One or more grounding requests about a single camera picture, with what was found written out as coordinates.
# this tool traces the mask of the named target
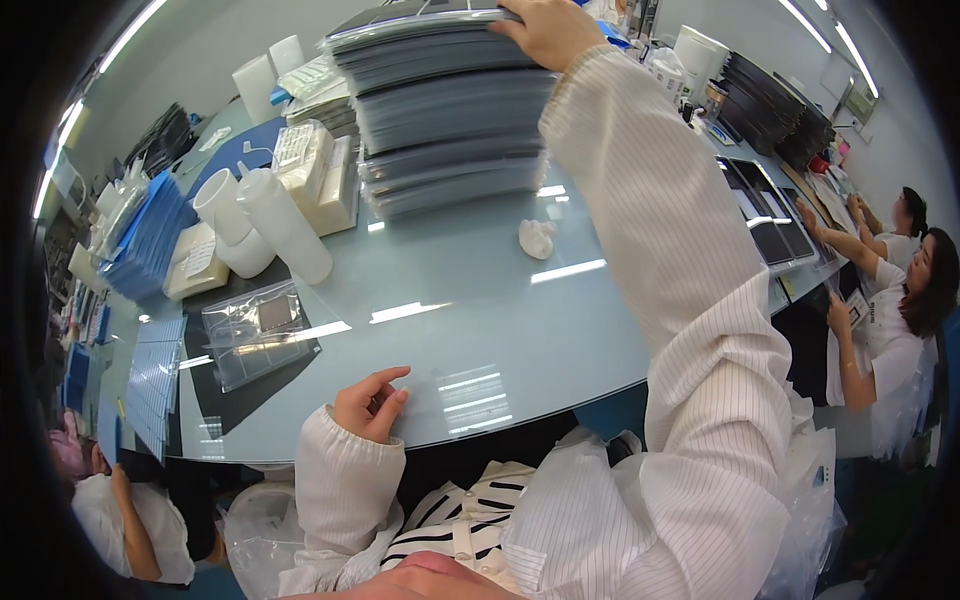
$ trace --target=elastic cuff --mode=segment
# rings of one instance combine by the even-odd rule
[[[327,404],[322,410],[318,411],[318,413],[320,416],[321,426],[339,442],[344,444],[353,444],[357,446],[358,450],[367,450],[375,453],[382,453],[384,450],[393,449],[397,446],[399,446],[401,451],[403,449],[403,440],[400,438],[395,438],[394,436],[390,436],[390,439],[386,444],[378,444],[377,442],[367,440],[366,438],[361,438],[355,433],[350,433],[333,419],[332,404]]]
[[[540,117],[540,124],[542,127],[550,127],[550,119],[553,118],[553,114],[557,111],[557,104],[560,103],[560,96],[563,91],[567,88],[570,81],[576,77],[577,73],[587,65],[593,59],[597,57],[602,57],[607,54],[612,53],[621,53],[622,50],[611,46],[609,43],[597,44],[584,50],[573,62],[566,68],[564,75],[560,78],[560,81],[553,88],[553,94],[550,96],[550,102],[547,103],[546,107],[543,109],[543,115]]]

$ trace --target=white cloth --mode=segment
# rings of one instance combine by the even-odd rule
[[[856,366],[874,374],[876,401],[901,392],[917,371],[924,341],[910,332],[900,313],[906,274],[880,258],[876,264],[876,287],[869,301],[870,316],[853,330]],[[844,406],[840,379],[840,344],[831,331],[827,337],[827,404]]]
[[[884,226],[884,231],[874,236],[878,242],[887,247],[887,262],[906,273],[906,268],[913,260],[913,255],[920,247],[920,237],[910,237],[894,233],[892,228]],[[881,290],[875,281],[865,274],[860,274],[863,293],[867,298]]]
[[[770,325],[769,272],[712,153],[621,51],[578,57],[540,131],[654,357],[650,452],[610,469],[596,436],[564,437],[502,533],[509,568],[536,598],[753,598],[788,519],[790,347]],[[281,573],[284,594],[370,579],[403,520],[401,441],[331,423],[322,408],[300,433],[306,550]]]
[[[616,0],[590,0],[583,8],[587,14],[598,21],[619,25],[623,20],[623,16],[616,10]]]
[[[541,223],[524,219],[520,222],[517,236],[524,252],[539,260],[546,260],[553,253],[553,238],[557,236],[557,224],[553,221]]]
[[[186,549],[186,524],[180,511],[150,484],[130,484],[133,507],[154,545],[158,581],[164,584],[189,584],[196,566]],[[123,577],[132,577],[124,547],[123,515],[104,474],[87,477],[77,484],[72,502],[74,515],[83,526],[90,543],[104,563]]]
[[[469,490],[447,483],[428,494],[390,544],[381,570],[394,568],[414,552],[429,550],[453,557],[502,588],[519,593],[500,536],[534,471],[520,463],[491,461]]]

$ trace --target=hand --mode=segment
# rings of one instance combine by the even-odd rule
[[[863,225],[863,201],[859,194],[849,194],[847,196],[847,210],[853,217],[853,221],[858,225]]]
[[[394,389],[390,382],[408,374],[410,367],[393,367],[341,391],[333,403],[333,420],[353,435],[385,444],[390,440],[390,427],[409,396],[406,390]]]
[[[813,210],[799,200],[797,200],[794,205],[797,207],[797,212],[800,213],[800,219],[804,222],[804,227],[810,233],[810,237],[818,242],[823,242],[824,233],[817,224],[817,215],[813,214]]]
[[[110,486],[113,488],[113,495],[117,501],[130,499],[130,479],[127,473],[117,463],[113,466],[113,473],[110,474]]]
[[[540,66],[563,73],[584,51],[606,44],[596,21],[570,0],[499,0],[523,22],[501,20],[490,31],[516,42]]]
[[[850,308],[833,292],[830,292],[830,310],[827,312],[827,324],[833,331],[833,335],[838,338],[850,335]]]
[[[100,449],[99,444],[94,444],[90,450],[90,464],[93,466],[94,475],[100,473],[106,475],[110,470],[107,459],[104,458],[104,452]]]

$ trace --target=white label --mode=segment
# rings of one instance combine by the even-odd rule
[[[860,290],[854,290],[850,297],[846,301],[847,307],[850,309],[850,325],[851,329],[856,329],[856,327],[863,323],[867,318],[867,315],[870,314],[870,305],[867,304],[867,301],[863,298],[863,292]]]
[[[333,142],[333,150],[330,151],[330,160],[326,162],[329,168],[333,169],[343,166],[344,158],[347,154],[347,140],[349,140],[349,136],[345,135]]]
[[[213,259],[213,251],[217,247],[217,240],[212,239],[203,242],[200,246],[192,249],[190,255],[186,257],[186,276],[192,277],[202,273],[204,269],[210,266],[210,260]]]
[[[276,165],[283,170],[291,164],[303,164],[306,160],[306,147],[310,143],[313,125],[306,123],[289,127],[280,132],[274,147]]]

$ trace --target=white plastic bottle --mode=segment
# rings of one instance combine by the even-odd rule
[[[243,178],[237,202],[253,228],[287,263],[290,273],[309,285],[320,283],[333,270],[333,256],[306,222],[290,193],[270,169],[248,170],[237,163]]]

